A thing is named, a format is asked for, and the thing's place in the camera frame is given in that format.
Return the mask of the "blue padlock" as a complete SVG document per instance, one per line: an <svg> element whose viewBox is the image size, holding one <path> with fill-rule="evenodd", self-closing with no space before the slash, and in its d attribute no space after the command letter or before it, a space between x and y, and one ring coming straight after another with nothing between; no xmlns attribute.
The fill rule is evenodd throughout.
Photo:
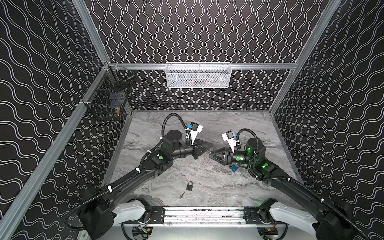
<svg viewBox="0 0 384 240"><path fill-rule="evenodd" d="M235 173L238 169L239 169L239 168L238 168L238 166L236 166L236 165L232 165L232 166L230 166L230 170L231 170L233 173Z"/></svg>

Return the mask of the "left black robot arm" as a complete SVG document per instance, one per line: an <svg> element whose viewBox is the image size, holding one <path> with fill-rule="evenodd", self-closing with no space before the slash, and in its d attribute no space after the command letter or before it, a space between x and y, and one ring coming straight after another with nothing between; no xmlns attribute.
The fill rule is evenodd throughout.
<svg viewBox="0 0 384 240"><path fill-rule="evenodd" d="M197 160L212 146L212 143L200 139L188 146L180 131L169 131L144 155L136 169L109 185L85 191L81 206L76 210L85 231L92 240L99 239L110 230L118 216L113 210L134 190L168 170L175 159L191 156Z"/></svg>

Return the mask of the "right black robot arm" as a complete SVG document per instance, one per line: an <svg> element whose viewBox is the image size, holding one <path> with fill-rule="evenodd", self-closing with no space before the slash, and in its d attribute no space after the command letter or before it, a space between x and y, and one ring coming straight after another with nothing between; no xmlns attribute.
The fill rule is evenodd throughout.
<svg viewBox="0 0 384 240"><path fill-rule="evenodd" d="M278 200L269 198L259 206L261 222L284 222L318 240L352 240L361 234L347 203L316 194L268 160L265 153L262 141L251 138L243 149L236 143L234 147L211 152L209 157L224 166L244 165L254 179L276 188L304 208L300 211L284 207Z"/></svg>

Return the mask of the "black padlock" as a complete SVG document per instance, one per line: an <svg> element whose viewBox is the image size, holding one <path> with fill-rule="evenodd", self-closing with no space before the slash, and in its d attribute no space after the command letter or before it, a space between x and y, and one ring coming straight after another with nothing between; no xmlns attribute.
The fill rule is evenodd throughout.
<svg viewBox="0 0 384 240"><path fill-rule="evenodd" d="M194 183L192 181L189 181L186 187L187 191L192 191L193 190L193 185Z"/></svg>

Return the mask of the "brass padlock in basket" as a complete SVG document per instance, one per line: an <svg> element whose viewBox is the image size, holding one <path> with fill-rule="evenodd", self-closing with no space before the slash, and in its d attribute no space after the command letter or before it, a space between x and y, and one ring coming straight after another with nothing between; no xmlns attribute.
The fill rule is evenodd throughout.
<svg viewBox="0 0 384 240"><path fill-rule="evenodd" d="M115 116L120 117L121 115L121 108L115 108Z"/></svg>

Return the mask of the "white mesh wall basket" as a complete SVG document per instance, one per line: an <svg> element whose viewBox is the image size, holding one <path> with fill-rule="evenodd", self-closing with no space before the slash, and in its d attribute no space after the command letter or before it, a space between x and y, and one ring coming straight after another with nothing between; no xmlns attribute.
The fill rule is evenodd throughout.
<svg viewBox="0 0 384 240"><path fill-rule="evenodd" d="M228 62L168 62L165 74L167 87L171 89L226 89L232 65Z"/></svg>

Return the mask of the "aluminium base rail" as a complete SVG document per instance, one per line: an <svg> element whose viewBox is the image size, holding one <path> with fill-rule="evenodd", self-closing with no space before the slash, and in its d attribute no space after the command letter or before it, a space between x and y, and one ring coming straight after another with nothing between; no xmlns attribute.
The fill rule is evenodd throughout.
<svg viewBox="0 0 384 240"><path fill-rule="evenodd" d="M153 207L146 227L274 227L261 222L257 207Z"/></svg>

